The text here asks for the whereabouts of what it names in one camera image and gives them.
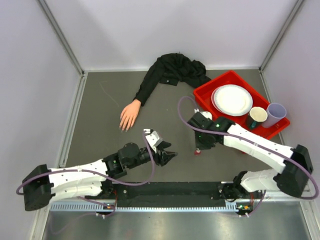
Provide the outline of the red nail polish bottle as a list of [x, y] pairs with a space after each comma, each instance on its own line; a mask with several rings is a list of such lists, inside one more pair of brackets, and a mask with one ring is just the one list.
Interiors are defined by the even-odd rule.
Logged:
[[194, 151], [194, 155], [195, 156], [198, 156], [198, 155], [200, 155], [201, 154], [201, 150], [199, 150], [199, 149], [196, 149], [195, 151]]

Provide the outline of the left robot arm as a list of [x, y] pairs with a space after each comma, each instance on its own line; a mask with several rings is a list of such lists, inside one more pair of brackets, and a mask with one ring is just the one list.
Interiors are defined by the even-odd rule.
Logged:
[[77, 197], [109, 198], [113, 183], [125, 176], [127, 170], [151, 162], [151, 167], [165, 166], [176, 152], [167, 151], [169, 142], [140, 148], [127, 143], [116, 153], [92, 163], [67, 168], [35, 167], [22, 180], [24, 209], [28, 212], [42, 209], [50, 203]]

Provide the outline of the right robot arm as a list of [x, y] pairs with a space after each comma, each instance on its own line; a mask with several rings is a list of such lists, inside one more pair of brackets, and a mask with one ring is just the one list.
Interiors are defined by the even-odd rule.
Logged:
[[219, 117], [212, 120], [196, 112], [186, 123], [194, 130], [196, 146], [209, 150], [216, 144], [248, 154], [269, 166], [267, 170], [241, 171], [222, 188], [228, 198], [245, 198], [256, 191], [281, 191], [303, 199], [303, 191], [313, 172], [308, 149], [298, 144], [290, 147], [256, 135], [232, 120]]

